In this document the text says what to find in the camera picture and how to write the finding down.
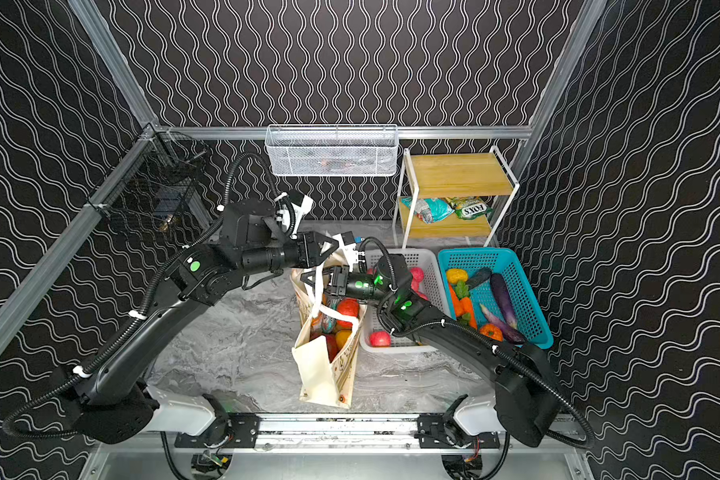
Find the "floral canvas grocery bag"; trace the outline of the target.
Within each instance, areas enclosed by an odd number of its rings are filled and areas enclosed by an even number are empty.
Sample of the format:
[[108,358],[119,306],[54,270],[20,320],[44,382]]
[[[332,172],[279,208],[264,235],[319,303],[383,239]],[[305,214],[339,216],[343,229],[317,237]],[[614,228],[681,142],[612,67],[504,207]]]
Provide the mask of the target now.
[[[328,271],[333,266],[347,266],[339,248],[318,267],[306,270]],[[352,404],[357,354],[362,323],[367,307],[359,303],[358,318],[347,317],[335,308],[343,298],[330,294],[313,294],[299,279],[303,269],[290,274],[296,295],[301,327],[292,348],[301,379],[302,402],[348,410]],[[340,330],[336,321],[352,323],[352,335],[343,349],[336,344]]]

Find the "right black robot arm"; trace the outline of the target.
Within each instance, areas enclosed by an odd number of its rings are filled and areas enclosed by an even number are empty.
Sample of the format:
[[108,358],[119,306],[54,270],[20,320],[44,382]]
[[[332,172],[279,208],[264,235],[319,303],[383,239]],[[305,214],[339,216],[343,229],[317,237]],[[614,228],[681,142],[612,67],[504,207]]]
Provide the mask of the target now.
[[376,309],[389,335],[433,346],[492,384],[491,409],[501,428],[529,447],[545,437],[589,449],[595,433],[585,415],[560,392],[541,349],[493,340],[461,325],[412,288],[405,258],[391,254],[379,259],[369,273],[346,265],[304,263],[301,279],[324,293],[352,298]]

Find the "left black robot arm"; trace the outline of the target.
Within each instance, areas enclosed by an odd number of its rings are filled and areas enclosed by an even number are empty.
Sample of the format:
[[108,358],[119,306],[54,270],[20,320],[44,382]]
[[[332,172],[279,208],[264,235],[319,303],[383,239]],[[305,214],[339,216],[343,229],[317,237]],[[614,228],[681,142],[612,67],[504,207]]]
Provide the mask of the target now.
[[[271,279],[288,268],[316,267],[338,247],[336,239],[308,231],[259,242],[221,238],[181,250],[155,273],[129,322],[95,356],[59,375],[59,385],[10,413],[4,433],[33,440],[85,435],[106,444],[135,436],[159,409],[143,374],[187,325],[228,292],[249,288],[251,276]],[[62,403],[68,429],[35,431],[18,425],[53,398]]]

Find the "red tomato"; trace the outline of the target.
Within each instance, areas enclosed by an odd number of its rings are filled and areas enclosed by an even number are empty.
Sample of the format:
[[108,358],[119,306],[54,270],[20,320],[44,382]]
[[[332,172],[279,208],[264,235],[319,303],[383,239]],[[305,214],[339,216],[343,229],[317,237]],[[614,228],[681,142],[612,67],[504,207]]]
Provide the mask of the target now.
[[[360,307],[359,303],[356,299],[350,299],[345,298],[341,300],[335,310],[340,313],[341,315],[347,316],[347,317],[353,317],[358,318],[360,313]],[[345,320],[337,320],[336,321],[337,328],[340,330],[351,330],[352,329],[352,323]]]

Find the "yellow lemon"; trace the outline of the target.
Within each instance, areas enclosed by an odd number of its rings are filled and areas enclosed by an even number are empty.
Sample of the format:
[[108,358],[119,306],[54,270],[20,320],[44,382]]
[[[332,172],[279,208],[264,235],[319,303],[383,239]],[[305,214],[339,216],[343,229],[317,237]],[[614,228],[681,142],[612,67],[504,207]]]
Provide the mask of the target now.
[[335,340],[337,347],[339,349],[343,349],[344,346],[347,344],[348,340],[351,338],[352,331],[351,330],[339,330],[335,334]]

